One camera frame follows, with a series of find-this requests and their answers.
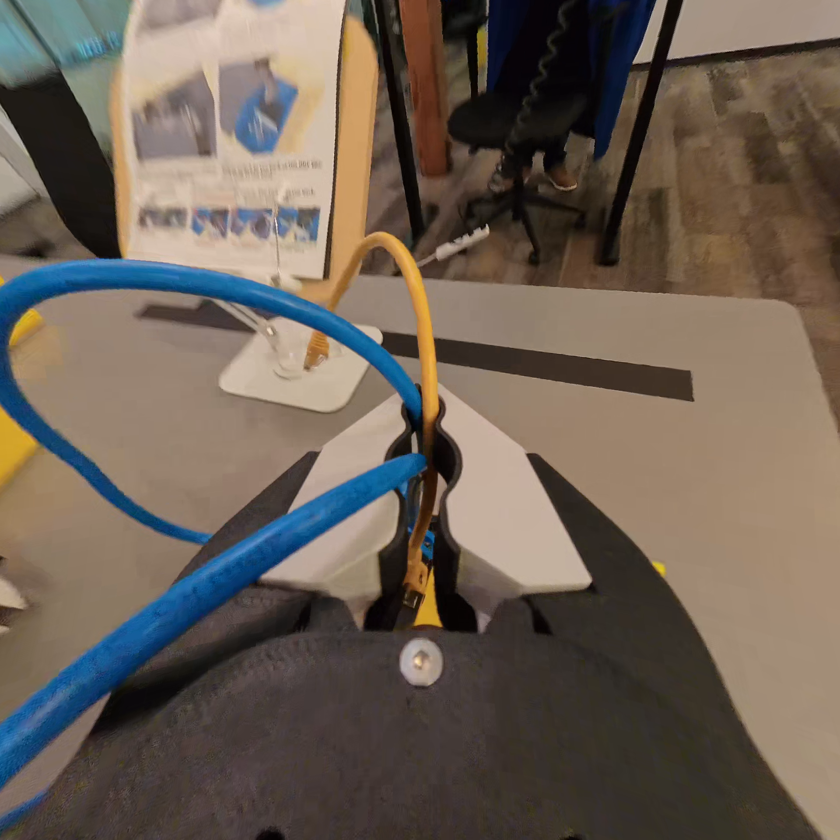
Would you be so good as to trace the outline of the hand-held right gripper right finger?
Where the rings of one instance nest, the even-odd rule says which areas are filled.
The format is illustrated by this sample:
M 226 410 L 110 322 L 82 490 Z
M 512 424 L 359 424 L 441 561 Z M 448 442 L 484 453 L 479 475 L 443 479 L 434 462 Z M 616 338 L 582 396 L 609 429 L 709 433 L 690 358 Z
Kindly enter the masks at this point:
M 444 386 L 434 467 L 445 484 L 434 592 L 446 629 L 479 631 L 503 602 L 590 587 L 592 575 L 541 477 L 553 469 Z

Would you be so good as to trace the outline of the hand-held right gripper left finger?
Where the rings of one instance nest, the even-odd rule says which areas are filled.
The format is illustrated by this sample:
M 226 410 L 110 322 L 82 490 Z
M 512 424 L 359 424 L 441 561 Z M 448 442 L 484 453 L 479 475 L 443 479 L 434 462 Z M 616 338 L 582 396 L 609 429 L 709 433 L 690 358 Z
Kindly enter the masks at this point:
M 401 402 L 394 395 L 322 447 L 290 510 L 382 464 L 404 428 Z M 259 582 L 340 599 L 354 621 L 363 624 L 382 595 L 379 555 L 396 536 L 399 516 L 400 499 L 391 490 L 264 573 Z

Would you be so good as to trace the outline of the black tape strip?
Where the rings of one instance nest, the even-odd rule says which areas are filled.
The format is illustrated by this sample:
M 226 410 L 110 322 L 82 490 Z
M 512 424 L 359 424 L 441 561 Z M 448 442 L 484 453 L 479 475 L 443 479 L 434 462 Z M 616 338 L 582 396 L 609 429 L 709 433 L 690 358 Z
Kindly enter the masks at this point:
M 490 343 L 436 339 L 437 362 L 471 370 L 692 403 L 690 371 Z
M 192 306 L 150 303 L 134 313 L 139 320 L 180 324 L 226 332 L 254 333 L 256 329 L 223 309 L 219 302 L 203 299 Z

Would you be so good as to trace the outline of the white power strip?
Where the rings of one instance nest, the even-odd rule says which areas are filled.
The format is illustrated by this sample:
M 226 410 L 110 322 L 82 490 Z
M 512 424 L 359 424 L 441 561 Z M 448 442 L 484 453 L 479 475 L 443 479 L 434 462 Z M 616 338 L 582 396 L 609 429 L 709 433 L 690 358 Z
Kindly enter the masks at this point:
M 433 262 L 444 262 L 452 257 L 467 251 L 479 243 L 483 242 L 490 236 L 490 226 L 477 227 L 470 233 L 463 234 L 455 239 L 452 239 L 438 247 L 435 251 L 417 262 L 418 267 L 425 267 Z

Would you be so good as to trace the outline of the clipboard document stand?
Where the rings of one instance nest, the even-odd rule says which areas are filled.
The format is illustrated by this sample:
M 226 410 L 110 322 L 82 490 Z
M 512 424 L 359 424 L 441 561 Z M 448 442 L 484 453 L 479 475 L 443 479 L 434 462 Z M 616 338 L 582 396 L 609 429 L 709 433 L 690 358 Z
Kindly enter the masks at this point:
M 364 235 L 377 76 L 348 2 L 132 2 L 111 99 L 122 257 L 326 306 Z

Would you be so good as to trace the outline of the black metal pole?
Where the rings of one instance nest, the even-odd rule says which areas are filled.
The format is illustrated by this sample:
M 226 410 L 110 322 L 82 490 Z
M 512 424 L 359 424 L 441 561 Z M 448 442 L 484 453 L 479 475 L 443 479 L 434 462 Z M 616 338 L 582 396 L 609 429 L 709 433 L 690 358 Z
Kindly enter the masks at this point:
M 665 3 L 665 11 L 659 26 L 654 53 L 647 69 L 644 91 L 633 122 L 633 129 L 626 147 L 612 204 L 605 218 L 601 250 L 597 260 L 600 266 L 614 267 L 621 258 L 623 218 L 683 5 L 683 1 L 666 1 Z
M 427 228 L 424 208 L 419 192 L 414 159 L 413 138 L 406 110 L 403 80 L 397 68 L 397 49 L 392 26 L 390 7 L 386 1 L 372 3 L 380 42 L 382 67 L 390 102 L 395 148 L 400 166 L 410 237 L 410 249 L 415 249 Z

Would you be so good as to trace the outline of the black office chair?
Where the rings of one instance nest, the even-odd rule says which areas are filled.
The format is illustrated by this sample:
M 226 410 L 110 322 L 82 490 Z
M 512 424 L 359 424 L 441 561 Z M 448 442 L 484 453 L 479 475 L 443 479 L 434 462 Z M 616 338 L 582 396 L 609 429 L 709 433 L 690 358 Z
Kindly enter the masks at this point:
M 567 91 L 530 105 L 490 91 L 459 105 L 449 118 L 448 131 L 452 140 L 467 146 L 472 154 L 509 153 L 524 144 L 549 141 L 571 132 L 587 105 L 587 94 L 582 91 Z M 476 223 L 479 227 L 510 216 L 523 227 L 531 246 L 528 261 L 537 266 L 542 247 L 532 221 L 533 208 L 569 214 L 577 228 L 586 223 L 585 210 L 541 192 L 536 185 L 527 185 L 522 174 L 514 175 L 513 184 L 499 193 L 486 191 L 469 198 L 460 215 L 464 225 Z

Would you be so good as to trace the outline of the yellow bin with divider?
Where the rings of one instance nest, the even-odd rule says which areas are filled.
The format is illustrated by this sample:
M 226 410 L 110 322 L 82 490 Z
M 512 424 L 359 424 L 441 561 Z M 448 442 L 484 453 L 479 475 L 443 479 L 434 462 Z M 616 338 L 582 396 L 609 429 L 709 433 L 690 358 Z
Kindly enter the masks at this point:
M 7 348 L 13 350 L 38 331 L 44 321 L 36 310 L 28 310 L 16 323 Z M 35 454 L 39 445 L 1 409 L 1 489 Z

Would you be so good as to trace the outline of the blue hanging cloth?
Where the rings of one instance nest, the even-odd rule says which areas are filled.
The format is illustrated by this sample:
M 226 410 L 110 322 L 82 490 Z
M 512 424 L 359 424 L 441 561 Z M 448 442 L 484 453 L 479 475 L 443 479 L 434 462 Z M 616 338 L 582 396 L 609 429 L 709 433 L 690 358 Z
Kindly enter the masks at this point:
M 520 106 L 554 40 L 538 105 L 568 92 L 594 93 L 572 131 L 594 142 L 594 159 L 608 152 L 634 58 L 655 2 L 489 1 L 487 89 Z

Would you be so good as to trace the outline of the brown wooden post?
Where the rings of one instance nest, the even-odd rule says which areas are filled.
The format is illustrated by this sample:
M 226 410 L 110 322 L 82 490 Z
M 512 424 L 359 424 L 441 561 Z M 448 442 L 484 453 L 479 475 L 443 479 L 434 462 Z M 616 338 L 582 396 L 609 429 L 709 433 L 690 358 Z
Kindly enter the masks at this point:
M 399 8 L 419 168 L 425 177 L 441 177 L 451 168 L 441 3 L 401 1 Z

